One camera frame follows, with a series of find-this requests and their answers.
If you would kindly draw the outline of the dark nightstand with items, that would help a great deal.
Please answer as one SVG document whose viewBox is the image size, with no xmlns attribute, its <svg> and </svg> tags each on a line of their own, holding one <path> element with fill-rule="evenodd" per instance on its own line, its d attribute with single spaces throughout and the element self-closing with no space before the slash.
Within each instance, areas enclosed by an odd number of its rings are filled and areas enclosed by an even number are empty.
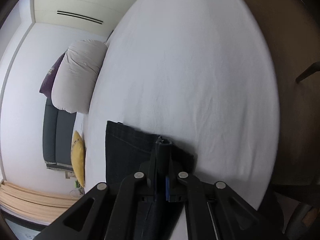
<svg viewBox="0 0 320 240">
<path fill-rule="evenodd" d="M 65 178 L 66 179 L 75 179 L 74 181 L 74 189 L 70 191 L 70 195 L 74 198 L 80 198 L 85 194 L 84 188 L 80 185 L 78 180 L 76 179 L 76 176 L 74 172 L 66 171 L 65 172 Z"/>
</svg>

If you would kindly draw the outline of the white bed mattress sheet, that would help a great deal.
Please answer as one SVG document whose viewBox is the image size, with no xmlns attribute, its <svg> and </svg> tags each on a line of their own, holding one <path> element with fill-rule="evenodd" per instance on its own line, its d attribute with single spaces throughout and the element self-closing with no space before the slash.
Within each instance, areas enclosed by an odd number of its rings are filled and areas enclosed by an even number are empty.
<svg viewBox="0 0 320 240">
<path fill-rule="evenodd" d="M 114 30 L 85 118 L 86 189 L 137 155 L 107 122 L 171 140 L 195 174 L 257 209 L 279 137 L 276 77 L 243 0 L 136 0 Z"/>
</svg>

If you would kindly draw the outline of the cream wardrobe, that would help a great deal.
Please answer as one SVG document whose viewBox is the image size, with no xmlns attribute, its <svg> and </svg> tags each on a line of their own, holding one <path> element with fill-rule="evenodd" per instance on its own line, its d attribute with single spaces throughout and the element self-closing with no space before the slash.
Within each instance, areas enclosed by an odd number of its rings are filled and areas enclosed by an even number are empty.
<svg viewBox="0 0 320 240">
<path fill-rule="evenodd" d="M 107 37 L 136 0 L 34 0 L 37 23 L 62 25 Z"/>
</svg>

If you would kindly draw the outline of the beige duvet bundle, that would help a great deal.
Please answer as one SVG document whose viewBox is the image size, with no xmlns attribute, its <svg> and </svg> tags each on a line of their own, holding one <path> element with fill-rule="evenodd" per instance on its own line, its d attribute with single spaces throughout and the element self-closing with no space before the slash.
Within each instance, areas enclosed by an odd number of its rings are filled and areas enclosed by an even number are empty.
<svg viewBox="0 0 320 240">
<path fill-rule="evenodd" d="M 66 50 L 53 83 L 53 105 L 68 113 L 89 112 L 93 90 L 107 52 L 97 40 L 73 42 Z"/>
</svg>

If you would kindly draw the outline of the dark denim pants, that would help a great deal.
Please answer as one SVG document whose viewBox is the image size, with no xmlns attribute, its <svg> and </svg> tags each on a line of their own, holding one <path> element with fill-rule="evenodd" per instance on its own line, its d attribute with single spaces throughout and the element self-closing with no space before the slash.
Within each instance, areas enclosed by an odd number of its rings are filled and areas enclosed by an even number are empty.
<svg viewBox="0 0 320 240">
<path fill-rule="evenodd" d="M 134 238 L 169 239 L 183 210 L 177 177 L 180 172 L 193 173 L 194 156 L 166 137 L 108 121 L 105 161 L 109 185 L 138 171 L 150 180 L 149 196 L 138 204 Z"/>
</svg>

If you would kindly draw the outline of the purple pillow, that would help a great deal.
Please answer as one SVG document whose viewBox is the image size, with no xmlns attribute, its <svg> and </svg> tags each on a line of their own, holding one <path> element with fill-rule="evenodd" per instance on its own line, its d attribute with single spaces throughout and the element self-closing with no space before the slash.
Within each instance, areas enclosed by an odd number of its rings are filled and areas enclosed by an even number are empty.
<svg viewBox="0 0 320 240">
<path fill-rule="evenodd" d="M 52 65 L 47 75 L 45 76 L 44 80 L 42 81 L 39 92 L 45 95 L 47 98 L 51 98 L 53 83 L 64 56 L 65 56 L 65 53 L 63 53 L 57 59 L 57 61 Z"/>
</svg>

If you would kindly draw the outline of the beige curtain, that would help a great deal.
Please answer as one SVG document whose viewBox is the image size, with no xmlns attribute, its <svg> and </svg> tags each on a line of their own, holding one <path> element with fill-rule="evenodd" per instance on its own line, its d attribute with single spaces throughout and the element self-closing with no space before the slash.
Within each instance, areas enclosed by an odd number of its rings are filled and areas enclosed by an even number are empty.
<svg viewBox="0 0 320 240">
<path fill-rule="evenodd" d="M 51 223 L 79 200 L 67 194 L 34 191 L 1 183 L 1 206 L 25 218 Z"/>
</svg>

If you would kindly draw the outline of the yellow cushion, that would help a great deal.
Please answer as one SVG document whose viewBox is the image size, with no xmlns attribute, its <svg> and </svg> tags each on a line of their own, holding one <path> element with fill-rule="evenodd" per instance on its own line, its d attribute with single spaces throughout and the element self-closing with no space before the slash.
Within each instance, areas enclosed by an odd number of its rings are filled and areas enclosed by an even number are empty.
<svg viewBox="0 0 320 240">
<path fill-rule="evenodd" d="M 81 187 L 85 187 L 85 146 L 78 131 L 73 133 L 71 163 L 77 181 Z"/>
</svg>

